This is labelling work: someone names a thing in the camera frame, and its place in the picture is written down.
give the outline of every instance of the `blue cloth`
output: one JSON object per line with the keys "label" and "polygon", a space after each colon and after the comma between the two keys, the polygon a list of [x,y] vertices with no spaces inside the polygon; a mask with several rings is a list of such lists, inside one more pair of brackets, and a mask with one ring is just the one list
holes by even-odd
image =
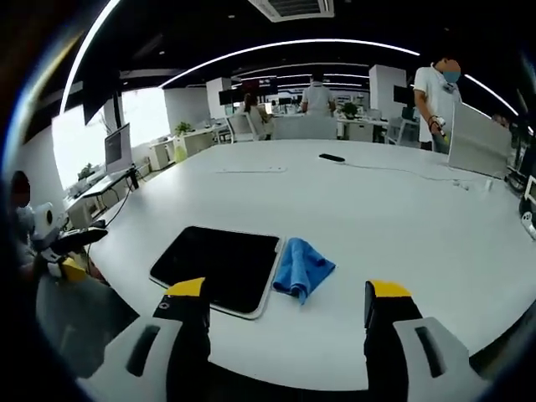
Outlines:
{"label": "blue cloth", "polygon": [[274,289],[297,296],[303,305],[318,285],[335,269],[335,264],[322,257],[305,240],[288,240],[281,265],[274,279]]}

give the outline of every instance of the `white pillar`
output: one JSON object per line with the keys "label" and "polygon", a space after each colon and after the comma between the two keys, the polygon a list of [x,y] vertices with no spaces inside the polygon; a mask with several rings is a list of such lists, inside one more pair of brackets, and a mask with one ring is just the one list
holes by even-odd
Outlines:
{"label": "white pillar", "polygon": [[[122,96],[119,96],[117,98],[117,100],[118,100],[118,104],[119,104],[119,116],[120,116],[121,121],[123,122],[123,124],[125,124],[126,122],[125,122],[125,116],[123,114],[123,98],[122,98]],[[116,123],[116,114],[114,112],[114,100],[113,100],[113,98],[109,99],[104,104],[104,120],[106,122],[106,125],[111,130],[110,134],[119,128],[117,126],[117,123]]]}
{"label": "white pillar", "polygon": [[219,92],[230,89],[230,78],[217,78],[207,82],[207,100],[209,101],[210,117],[213,119],[225,117],[225,106],[219,104]]}
{"label": "white pillar", "polygon": [[370,69],[370,108],[382,112],[384,119],[401,117],[405,104],[394,101],[394,86],[406,87],[405,70],[375,65]]}

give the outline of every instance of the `tablet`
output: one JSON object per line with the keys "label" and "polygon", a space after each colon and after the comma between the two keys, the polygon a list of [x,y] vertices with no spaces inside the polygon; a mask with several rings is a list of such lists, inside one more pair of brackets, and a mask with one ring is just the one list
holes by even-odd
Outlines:
{"label": "tablet", "polygon": [[161,286],[203,276],[211,307],[255,319],[264,307],[281,254],[279,237],[186,228],[151,268]]}

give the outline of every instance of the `ceiling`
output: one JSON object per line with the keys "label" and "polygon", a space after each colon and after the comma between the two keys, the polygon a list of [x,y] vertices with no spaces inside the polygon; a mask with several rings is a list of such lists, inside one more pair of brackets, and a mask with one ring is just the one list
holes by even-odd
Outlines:
{"label": "ceiling", "polygon": [[[519,92],[532,102],[533,83],[520,63],[520,51],[531,58],[535,42],[528,41],[530,19],[522,12],[497,8],[478,15],[461,9],[448,12],[414,4],[386,6],[379,2],[334,0],[335,18],[309,18],[271,23],[247,0],[122,0],[91,43],[75,81],[102,70],[129,72],[144,69],[188,70],[198,64],[242,49],[296,39],[358,39],[410,49],[420,56],[364,44],[293,44],[230,57],[207,65],[169,87],[203,84],[221,76],[299,75],[311,66],[267,70],[270,67],[306,63],[340,63],[324,67],[329,74],[368,75],[369,68],[384,64],[407,70],[428,65],[443,44],[459,54],[464,73],[492,88],[516,110],[523,112]],[[63,90],[78,47],[58,68],[43,96]],[[123,90],[160,85],[170,76],[146,76],[123,80]],[[281,80],[300,84],[306,77]],[[337,77],[337,82],[368,87],[368,80]],[[463,100],[488,114],[512,112],[470,80],[461,79]]]}

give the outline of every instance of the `bright window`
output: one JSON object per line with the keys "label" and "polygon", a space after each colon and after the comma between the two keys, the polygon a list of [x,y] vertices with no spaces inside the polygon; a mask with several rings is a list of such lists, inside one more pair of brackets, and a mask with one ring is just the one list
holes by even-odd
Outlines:
{"label": "bright window", "polygon": [[130,90],[123,93],[121,98],[125,123],[131,123],[133,147],[170,134],[163,90]]}
{"label": "bright window", "polygon": [[82,106],[70,109],[52,120],[54,157],[64,189],[78,182],[78,173],[88,163],[93,166],[104,163],[104,139],[107,133],[104,121],[101,108],[85,126]]}

